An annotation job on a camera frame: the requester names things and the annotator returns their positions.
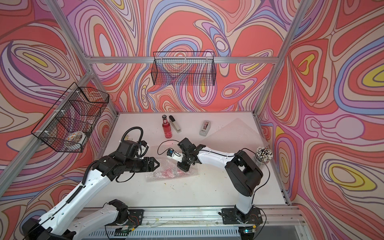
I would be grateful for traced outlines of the clear bubble wrap sheet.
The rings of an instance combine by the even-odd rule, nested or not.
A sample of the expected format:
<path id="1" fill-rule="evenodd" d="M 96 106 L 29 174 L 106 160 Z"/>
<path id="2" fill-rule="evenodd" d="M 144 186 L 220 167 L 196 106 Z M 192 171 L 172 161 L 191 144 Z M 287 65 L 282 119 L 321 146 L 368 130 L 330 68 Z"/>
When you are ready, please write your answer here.
<path id="1" fill-rule="evenodd" d="M 146 173 L 147 183 L 199 176 L 199 171 L 195 166 L 191 166 L 188 172 L 180 170 L 177 166 L 178 162 L 168 158 L 168 148 L 172 148 L 182 156 L 181 150 L 176 142 L 171 141 L 164 143 L 161 146 L 150 146 L 146 157 L 154 157 L 160 163 L 160 166 L 154 172 Z"/>

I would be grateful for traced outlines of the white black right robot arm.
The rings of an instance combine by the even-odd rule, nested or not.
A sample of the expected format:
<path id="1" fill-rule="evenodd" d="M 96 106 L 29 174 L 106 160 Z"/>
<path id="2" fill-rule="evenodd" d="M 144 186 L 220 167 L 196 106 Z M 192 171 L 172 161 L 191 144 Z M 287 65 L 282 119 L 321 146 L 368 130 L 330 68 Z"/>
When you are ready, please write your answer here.
<path id="1" fill-rule="evenodd" d="M 180 170 L 186 173 L 195 164 L 224 169 L 238 192 L 235 216 L 244 219 L 251 214 L 255 189 L 261 183 L 264 174 L 246 152 L 239 150 L 236 153 L 224 153 L 205 145 L 196 146 L 188 138 L 179 142 L 178 147 L 181 153 L 168 150 L 167 157 L 177 161 Z"/>

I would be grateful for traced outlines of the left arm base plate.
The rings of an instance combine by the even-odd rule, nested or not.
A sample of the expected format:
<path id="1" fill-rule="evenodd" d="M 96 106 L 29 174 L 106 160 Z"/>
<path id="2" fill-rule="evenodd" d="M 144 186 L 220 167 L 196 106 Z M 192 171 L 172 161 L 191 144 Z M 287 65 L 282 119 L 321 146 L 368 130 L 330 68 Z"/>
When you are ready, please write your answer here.
<path id="1" fill-rule="evenodd" d="M 138 227 L 142 224 L 143 217 L 144 217 L 143 209 L 119 210 L 118 216 L 114 221 L 114 224 L 118 226 L 127 225 L 132 227 Z"/>

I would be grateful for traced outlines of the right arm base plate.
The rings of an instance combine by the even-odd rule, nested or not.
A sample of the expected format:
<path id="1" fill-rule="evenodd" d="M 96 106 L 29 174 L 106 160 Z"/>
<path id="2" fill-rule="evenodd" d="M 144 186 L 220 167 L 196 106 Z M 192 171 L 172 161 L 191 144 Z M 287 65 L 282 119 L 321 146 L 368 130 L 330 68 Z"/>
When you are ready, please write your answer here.
<path id="1" fill-rule="evenodd" d="M 252 207 L 247 214 L 242 213 L 236 207 L 223 208 L 218 214 L 222 217 L 224 225 L 251 224 L 259 226 L 263 223 L 261 210 L 256 207 Z"/>

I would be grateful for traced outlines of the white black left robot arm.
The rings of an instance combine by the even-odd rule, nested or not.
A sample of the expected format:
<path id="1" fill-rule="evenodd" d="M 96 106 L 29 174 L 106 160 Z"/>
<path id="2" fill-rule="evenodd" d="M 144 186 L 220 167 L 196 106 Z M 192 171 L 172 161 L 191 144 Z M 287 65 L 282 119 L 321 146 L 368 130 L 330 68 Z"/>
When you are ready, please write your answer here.
<path id="1" fill-rule="evenodd" d="M 82 181 L 56 206 L 39 219 L 29 219 L 22 225 L 26 240 L 81 240 L 91 232 L 109 224 L 132 224 L 135 228 L 140 220 L 133 216 L 126 204 L 117 199 L 108 202 L 101 210 L 80 220 L 75 217 L 104 187 L 124 172 L 132 174 L 153 172 L 160 166 L 154 157 L 122 160 L 104 156 L 92 162 L 86 169 Z"/>

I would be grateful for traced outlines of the pink bottle with label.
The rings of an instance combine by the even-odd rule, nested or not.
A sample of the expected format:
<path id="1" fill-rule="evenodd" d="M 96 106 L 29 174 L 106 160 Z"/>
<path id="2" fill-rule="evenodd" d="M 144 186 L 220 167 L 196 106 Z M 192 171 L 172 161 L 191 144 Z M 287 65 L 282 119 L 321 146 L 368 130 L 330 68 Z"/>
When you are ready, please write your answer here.
<path id="1" fill-rule="evenodd" d="M 181 178 L 184 175 L 182 171 L 179 171 L 177 169 L 166 169 L 163 171 L 160 171 L 156 173 L 155 179 L 156 180 L 170 180 L 170 179 L 177 179 Z"/>

